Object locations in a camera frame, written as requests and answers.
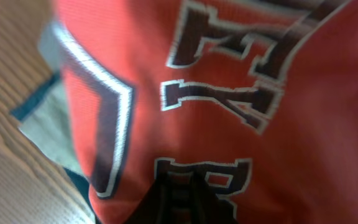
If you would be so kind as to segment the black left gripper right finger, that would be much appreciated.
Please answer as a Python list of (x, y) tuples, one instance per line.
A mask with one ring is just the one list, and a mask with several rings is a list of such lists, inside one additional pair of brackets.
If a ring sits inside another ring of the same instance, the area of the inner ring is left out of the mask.
[(237, 224), (229, 207), (198, 174), (190, 179), (190, 213), (193, 224)]

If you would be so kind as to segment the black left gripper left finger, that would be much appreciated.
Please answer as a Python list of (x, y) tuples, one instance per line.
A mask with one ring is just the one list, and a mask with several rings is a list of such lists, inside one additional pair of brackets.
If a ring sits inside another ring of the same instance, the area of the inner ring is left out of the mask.
[(160, 174), (124, 224), (169, 224), (172, 190), (169, 176)]

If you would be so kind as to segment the red orange t-shirt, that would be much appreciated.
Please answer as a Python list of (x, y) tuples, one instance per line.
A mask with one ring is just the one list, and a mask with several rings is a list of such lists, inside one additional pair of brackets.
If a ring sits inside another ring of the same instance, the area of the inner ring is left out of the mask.
[(102, 223), (160, 174), (237, 223), (358, 223), (358, 0), (61, 0), (73, 145)]

